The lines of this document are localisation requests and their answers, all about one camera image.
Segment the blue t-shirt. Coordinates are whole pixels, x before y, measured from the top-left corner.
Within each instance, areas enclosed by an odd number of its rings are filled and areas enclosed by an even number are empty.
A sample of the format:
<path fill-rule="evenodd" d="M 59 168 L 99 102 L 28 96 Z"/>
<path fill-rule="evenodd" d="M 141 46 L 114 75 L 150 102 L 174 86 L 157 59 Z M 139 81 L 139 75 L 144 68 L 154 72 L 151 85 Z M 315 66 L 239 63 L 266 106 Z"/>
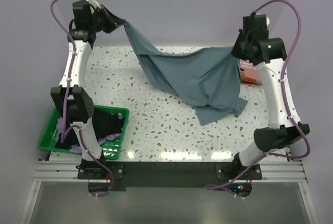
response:
<path fill-rule="evenodd" d="M 124 28 L 152 86 L 193 106 L 201 125 L 243 112 L 248 102 L 239 95 L 240 61 L 232 56 L 231 47 L 171 54 L 158 50 L 132 24 Z"/>

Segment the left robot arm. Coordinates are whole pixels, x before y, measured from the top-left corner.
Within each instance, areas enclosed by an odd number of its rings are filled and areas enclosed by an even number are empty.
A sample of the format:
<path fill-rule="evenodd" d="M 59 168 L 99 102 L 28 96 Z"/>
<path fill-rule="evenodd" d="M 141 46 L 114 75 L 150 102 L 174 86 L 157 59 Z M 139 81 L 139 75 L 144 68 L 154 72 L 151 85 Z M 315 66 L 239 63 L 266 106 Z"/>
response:
<path fill-rule="evenodd" d="M 74 18 L 63 27 L 68 39 L 66 68 L 59 85 L 50 90 L 62 123 L 56 147 L 77 148 L 82 155 L 80 168 L 89 167 L 95 178 L 103 178 L 108 172 L 106 160 L 111 158 L 105 153 L 107 144 L 122 140 L 129 111 L 95 106 L 84 79 L 97 33 L 111 33 L 123 20 L 94 0 L 74 0 L 72 11 Z"/>

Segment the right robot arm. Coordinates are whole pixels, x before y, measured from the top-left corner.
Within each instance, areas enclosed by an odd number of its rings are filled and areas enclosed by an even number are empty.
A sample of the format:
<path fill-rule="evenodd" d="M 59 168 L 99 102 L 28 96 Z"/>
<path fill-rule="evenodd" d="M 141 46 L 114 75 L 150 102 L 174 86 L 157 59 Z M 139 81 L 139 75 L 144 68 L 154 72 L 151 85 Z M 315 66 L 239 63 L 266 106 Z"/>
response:
<path fill-rule="evenodd" d="M 268 126 L 256 129 L 253 142 L 234 156 L 229 169 L 243 179 L 250 168 L 272 152 L 309 134 L 294 107 L 286 68 L 287 54 L 281 38 L 270 38 L 266 15 L 252 13 L 243 18 L 232 55 L 252 63 L 259 73 L 268 111 Z"/>

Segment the pink folded t-shirt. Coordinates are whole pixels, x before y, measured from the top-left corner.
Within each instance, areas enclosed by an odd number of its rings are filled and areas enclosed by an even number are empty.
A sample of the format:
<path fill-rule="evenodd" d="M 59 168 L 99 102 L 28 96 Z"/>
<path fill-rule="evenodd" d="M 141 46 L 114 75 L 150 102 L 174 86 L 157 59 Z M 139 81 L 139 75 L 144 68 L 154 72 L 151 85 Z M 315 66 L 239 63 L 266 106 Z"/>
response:
<path fill-rule="evenodd" d="M 241 82 L 248 84 L 261 85 L 262 81 L 255 66 L 248 60 L 240 60 L 239 70 L 241 74 Z"/>

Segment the green plastic basket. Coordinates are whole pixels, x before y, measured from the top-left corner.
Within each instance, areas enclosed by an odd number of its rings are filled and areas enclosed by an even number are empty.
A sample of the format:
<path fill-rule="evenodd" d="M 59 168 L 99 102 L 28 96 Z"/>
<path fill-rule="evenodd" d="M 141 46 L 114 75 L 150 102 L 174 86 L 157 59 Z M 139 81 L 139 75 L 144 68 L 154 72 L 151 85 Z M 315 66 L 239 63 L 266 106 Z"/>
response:
<path fill-rule="evenodd" d="M 116 160 L 120 155 L 120 148 L 124 138 L 126 125 L 129 118 L 129 110 L 126 108 L 115 108 L 109 106 L 95 105 L 95 110 L 105 111 L 110 115 L 116 115 L 124 123 L 120 128 L 119 134 L 111 134 L 105 138 L 99 139 L 98 142 L 101 146 L 105 158 L 109 160 Z M 63 148 L 57 148 L 57 142 L 61 134 L 62 117 L 59 115 L 56 108 L 53 109 L 42 136 L 38 142 L 37 147 L 44 151 L 81 154 L 81 148 L 75 144 Z"/>

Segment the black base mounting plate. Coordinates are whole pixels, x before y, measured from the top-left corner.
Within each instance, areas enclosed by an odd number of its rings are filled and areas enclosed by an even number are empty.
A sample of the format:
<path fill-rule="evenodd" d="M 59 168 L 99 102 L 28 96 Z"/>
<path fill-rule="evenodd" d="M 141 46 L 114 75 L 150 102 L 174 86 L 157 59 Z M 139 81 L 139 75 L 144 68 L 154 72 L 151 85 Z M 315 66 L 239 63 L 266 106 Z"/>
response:
<path fill-rule="evenodd" d="M 221 185 L 238 176 L 230 169 L 232 162 L 105 162 L 112 172 L 113 191 L 126 191 L 127 188 L 203 188 L 205 185 Z M 93 161 L 81 161 L 76 166 L 79 180 L 101 180 L 88 183 L 90 193 L 107 191 L 106 180 L 110 174 Z M 261 180 L 260 165 L 254 165 L 241 180 Z"/>

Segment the aluminium frame rail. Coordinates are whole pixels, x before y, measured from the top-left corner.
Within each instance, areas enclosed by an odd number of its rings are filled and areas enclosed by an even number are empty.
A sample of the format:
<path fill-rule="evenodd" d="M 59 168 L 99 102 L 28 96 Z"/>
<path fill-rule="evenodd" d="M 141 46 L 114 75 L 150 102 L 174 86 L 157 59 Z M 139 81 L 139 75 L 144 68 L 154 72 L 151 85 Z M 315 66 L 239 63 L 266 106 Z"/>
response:
<path fill-rule="evenodd" d="M 39 161 L 33 176 L 34 181 L 78 181 L 78 161 Z M 263 179 L 260 182 L 307 182 L 301 162 L 261 162 Z"/>

